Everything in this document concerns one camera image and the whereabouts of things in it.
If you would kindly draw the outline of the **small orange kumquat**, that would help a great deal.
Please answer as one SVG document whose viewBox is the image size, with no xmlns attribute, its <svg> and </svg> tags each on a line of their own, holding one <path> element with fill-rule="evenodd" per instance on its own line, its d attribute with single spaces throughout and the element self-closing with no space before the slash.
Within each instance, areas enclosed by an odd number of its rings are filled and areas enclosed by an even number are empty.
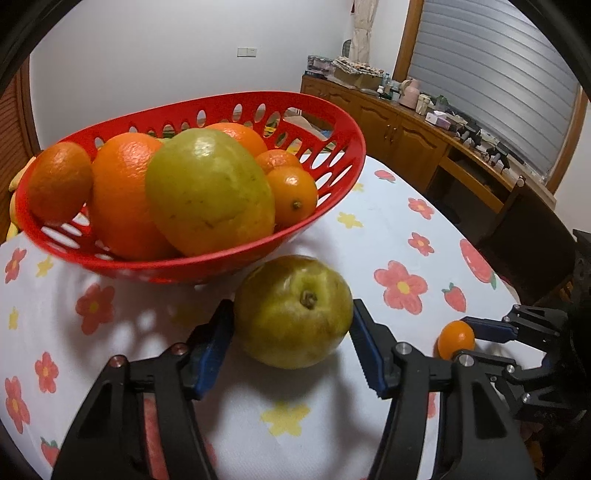
<svg viewBox="0 0 591 480">
<path fill-rule="evenodd" d="M 456 320 L 441 331 L 437 340 L 437 350 L 440 358 L 451 360 L 456 352 L 473 350 L 475 344 L 475 334 L 470 325 L 465 321 Z"/>
</svg>

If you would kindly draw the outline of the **green-yellow pear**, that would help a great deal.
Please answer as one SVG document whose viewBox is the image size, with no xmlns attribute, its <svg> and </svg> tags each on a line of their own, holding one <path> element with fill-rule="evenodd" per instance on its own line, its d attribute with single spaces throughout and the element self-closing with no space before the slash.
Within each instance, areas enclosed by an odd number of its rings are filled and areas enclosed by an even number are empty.
<svg viewBox="0 0 591 480">
<path fill-rule="evenodd" d="M 346 280 L 308 256 L 263 263 L 235 292 L 235 341 L 250 358 L 270 367 L 295 370 L 324 361 L 352 321 Z"/>
</svg>

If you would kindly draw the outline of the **large green guava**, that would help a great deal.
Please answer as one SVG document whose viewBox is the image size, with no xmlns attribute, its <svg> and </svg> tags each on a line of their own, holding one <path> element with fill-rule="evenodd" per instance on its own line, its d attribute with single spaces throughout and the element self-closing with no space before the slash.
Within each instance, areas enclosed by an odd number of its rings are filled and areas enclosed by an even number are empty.
<svg viewBox="0 0 591 480">
<path fill-rule="evenodd" d="M 189 129 L 155 152 L 145 175 L 151 218 L 187 257 L 266 238 L 276 226 L 263 169 L 230 136 Z"/>
</svg>

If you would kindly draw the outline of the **medium orange mandarin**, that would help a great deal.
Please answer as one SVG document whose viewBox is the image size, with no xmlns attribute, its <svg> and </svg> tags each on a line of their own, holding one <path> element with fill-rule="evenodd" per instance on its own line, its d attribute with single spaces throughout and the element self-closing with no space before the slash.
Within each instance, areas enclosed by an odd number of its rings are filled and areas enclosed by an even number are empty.
<svg viewBox="0 0 591 480">
<path fill-rule="evenodd" d="M 72 220 L 89 200 L 91 158 L 73 142 L 59 142 L 36 158 L 26 189 L 31 212 L 46 224 Z"/>
</svg>

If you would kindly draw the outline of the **small orange tangerine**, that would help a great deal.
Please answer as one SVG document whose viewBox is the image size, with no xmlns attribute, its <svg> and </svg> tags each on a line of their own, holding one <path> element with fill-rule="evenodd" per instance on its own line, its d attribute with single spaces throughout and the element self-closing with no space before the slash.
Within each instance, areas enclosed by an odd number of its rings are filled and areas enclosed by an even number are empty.
<svg viewBox="0 0 591 480">
<path fill-rule="evenodd" d="M 283 149 L 266 150 L 256 156 L 256 163 L 263 169 L 265 174 L 269 174 L 280 167 L 301 168 L 301 162 L 293 153 Z"/>
</svg>

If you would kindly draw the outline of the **white floral strawberry cloth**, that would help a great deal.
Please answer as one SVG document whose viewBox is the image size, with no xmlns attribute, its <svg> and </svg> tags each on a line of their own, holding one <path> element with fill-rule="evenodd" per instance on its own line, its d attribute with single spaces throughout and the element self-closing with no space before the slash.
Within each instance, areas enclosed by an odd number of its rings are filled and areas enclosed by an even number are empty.
<svg viewBox="0 0 591 480">
<path fill-rule="evenodd" d="M 375 159 L 339 205 L 283 245 L 346 279 L 394 337 L 431 353 L 464 316 L 500 319 L 514 305 L 463 235 Z M 42 478 L 81 402 L 115 354 L 160 354 L 235 293 L 239 275 L 204 286 L 114 280 L 17 236 L 1 248 L 1 420 Z M 363 479 L 389 411 L 367 386 L 352 342 L 314 367 L 266 367 L 231 347 L 195 406 L 222 479 Z"/>
</svg>

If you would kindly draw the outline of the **wooden sideboard cabinet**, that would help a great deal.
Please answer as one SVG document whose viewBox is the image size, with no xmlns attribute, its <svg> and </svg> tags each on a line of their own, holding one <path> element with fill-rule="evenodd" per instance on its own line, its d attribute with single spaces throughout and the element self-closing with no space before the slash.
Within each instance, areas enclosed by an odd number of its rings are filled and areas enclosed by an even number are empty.
<svg viewBox="0 0 591 480">
<path fill-rule="evenodd" d="M 349 113 L 362 130 L 367 154 L 424 194 L 469 235 L 486 231 L 521 183 L 530 187 L 537 202 L 555 208 L 552 195 L 528 175 L 513 180 L 496 172 L 475 149 L 408 108 L 310 74 L 301 78 L 301 92 Z"/>
</svg>

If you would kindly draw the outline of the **large orange in basket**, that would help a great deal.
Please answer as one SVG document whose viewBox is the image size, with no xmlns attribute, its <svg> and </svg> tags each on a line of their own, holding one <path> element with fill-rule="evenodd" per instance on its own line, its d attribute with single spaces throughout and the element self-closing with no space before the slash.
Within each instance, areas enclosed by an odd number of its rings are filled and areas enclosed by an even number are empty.
<svg viewBox="0 0 591 480">
<path fill-rule="evenodd" d="M 152 261 L 175 255 L 152 221 L 145 194 L 148 163 L 162 146 L 147 134 L 126 132 L 109 139 L 92 162 L 90 224 L 117 257 Z"/>
</svg>

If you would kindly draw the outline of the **yellow plush toy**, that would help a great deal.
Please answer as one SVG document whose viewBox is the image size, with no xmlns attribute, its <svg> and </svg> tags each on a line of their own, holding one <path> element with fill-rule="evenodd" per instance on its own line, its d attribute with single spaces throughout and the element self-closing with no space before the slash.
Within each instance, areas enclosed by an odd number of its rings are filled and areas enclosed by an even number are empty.
<svg viewBox="0 0 591 480">
<path fill-rule="evenodd" d="M 16 212 L 16 192 L 18 186 L 26 173 L 29 166 L 36 160 L 35 156 L 32 156 L 26 165 L 12 178 L 9 183 L 8 192 L 10 193 L 10 205 L 9 205 L 9 217 L 10 217 L 10 224 L 8 227 L 8 231 L 6 234 L 6 240 L 9 241 L 14 238 L 20 232 L 20 226 L 17 219 L 17 212 Z"/>
</svg>

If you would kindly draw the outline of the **red plastic fruit basket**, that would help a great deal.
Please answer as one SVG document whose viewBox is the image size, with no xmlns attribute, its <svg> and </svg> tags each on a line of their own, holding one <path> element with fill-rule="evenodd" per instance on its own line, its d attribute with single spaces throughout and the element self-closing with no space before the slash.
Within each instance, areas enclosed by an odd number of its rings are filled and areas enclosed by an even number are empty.
<svg viewBox="0 0 591 480">
<path fill-rule="evenodd" d="M 239 142 L 245 125 L 269 148 L 300 140 L 304 213 Z M 259 261 L 328 212 L 362 173 L 366 144 L 346 111 L 283 91 L 216 95 L 104 121 L 63 140 L 83 163 L 49 170 L 49 148 L 16 191 L 19 225 L 38 247 L 112 278 L 203 284 Z"/>
</svg>

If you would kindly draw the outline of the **pink ceramic jug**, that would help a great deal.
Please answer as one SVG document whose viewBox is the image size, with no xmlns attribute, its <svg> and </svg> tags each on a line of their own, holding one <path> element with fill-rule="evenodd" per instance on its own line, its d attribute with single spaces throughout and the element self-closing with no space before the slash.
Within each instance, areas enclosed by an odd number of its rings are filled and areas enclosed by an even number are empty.
<svg viewBox="0 0 591 480">
<path fill-rule="evenodd" d="M 421 95 L 419 81 L 413 78 L 403 81 L 400 84 L 399 92 L 399 103 L 404 107 L 415 110 Z"/>
</svg>

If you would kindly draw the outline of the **window roller blind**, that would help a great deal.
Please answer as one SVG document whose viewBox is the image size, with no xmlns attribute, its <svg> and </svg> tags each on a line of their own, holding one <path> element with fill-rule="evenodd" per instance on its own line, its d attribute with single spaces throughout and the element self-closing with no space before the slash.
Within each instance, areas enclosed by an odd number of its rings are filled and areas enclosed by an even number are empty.
<svg viewBox="0 0 591 480">
<path fill-rule="evenodd" d="M 512 3 L 425 2 L 409 74 L 539 174 L 553 170 L 579 83 L 547 37 Z"/>
</svg>

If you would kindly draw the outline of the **cardboard box of items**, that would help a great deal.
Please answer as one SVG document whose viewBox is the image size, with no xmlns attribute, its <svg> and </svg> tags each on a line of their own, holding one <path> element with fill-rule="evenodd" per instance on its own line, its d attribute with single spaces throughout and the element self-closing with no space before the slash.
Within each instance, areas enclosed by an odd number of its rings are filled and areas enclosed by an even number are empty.
<svg viewBox="0 0 591 480">
<path fill-rule="evenodd" d="M 352 61 L 348 57 L 339 56 L 332 61 L 332 76 L 339 82 L 351 85 L 356 89 L 377 90 L 383 83 L 384 71 L 367 63 Z"/>
</svg>

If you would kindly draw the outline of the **beige curtain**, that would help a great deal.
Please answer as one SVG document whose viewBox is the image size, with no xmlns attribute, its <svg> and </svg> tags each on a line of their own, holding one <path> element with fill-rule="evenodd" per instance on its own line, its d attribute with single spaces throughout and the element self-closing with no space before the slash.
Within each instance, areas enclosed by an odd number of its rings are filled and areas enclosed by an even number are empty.
<svg viewBox="0 0 591 480">
<path fill-rule="evenodd" d="M 355 62 L 370 62 L 370 37 L 378 6 L 378 0 L 353 0 L 353 35 L 349 59 Z"/>
</svg>

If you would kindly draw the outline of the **white wall switch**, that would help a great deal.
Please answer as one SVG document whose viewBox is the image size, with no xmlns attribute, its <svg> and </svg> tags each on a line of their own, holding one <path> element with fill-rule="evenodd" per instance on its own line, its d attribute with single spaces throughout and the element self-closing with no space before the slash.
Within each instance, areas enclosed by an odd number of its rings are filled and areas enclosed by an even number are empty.
<svg viewBox="0 0 591 480">
<path fill-rule="evenodd" d="M 238 58 L 256 58 L 256 55 L 256 47 L 238 47 L 238 49 L 236 49 L 236 56 L 238 56 Z"/>
</svg>

